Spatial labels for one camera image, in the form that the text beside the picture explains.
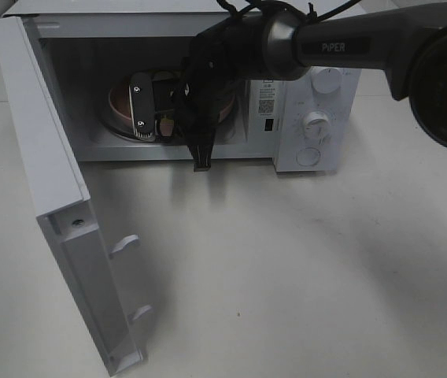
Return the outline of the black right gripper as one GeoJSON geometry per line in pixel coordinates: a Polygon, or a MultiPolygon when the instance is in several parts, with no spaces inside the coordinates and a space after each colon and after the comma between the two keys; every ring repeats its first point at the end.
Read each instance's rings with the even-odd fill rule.
{"type": "Polygon", "coordinates": [[[262,13],[222,21],[190,42],[183,76],[182,129],[214,128],[232,109],[247,80],[269,80],[262,13]]]}

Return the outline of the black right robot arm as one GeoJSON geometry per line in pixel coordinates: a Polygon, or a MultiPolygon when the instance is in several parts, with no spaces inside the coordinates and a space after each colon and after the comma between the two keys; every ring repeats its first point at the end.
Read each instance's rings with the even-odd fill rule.
{"type": "Polygon", "coordinates": [[[194,160],[207,165],[216,103],[244,80],[296,80],[314,66],[378,69],[393,99],[447,147],[447,2],[332,19],[279,1],[233,10],[199,33],[175,118],[194,160]]]}

